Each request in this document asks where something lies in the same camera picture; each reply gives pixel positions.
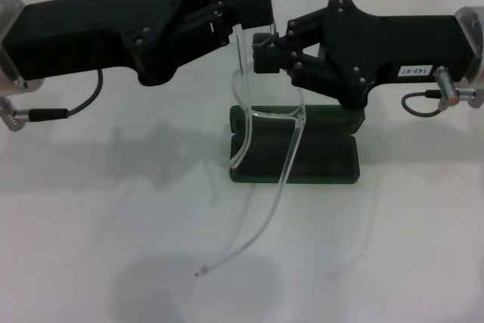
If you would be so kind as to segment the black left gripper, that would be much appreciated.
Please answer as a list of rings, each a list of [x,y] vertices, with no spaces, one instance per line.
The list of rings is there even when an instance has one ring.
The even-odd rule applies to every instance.
[[[182,0],[54,0],[27,5],[2,45],[25,80],[125,67],[160,85],[167,30]]]

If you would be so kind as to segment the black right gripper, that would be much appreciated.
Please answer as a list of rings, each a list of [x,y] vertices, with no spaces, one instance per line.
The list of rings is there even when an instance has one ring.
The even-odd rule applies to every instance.
[[[474,51],[453,15],[376,16],[352,0],[330,0],[326,8],[287,22],[286,33],[255,33],[253,50],[302,50],[322,43],[333,71],[321,93],[347,108],[364,108],[371,89],[385,84],[432,82],[437,67],[459,80]]]

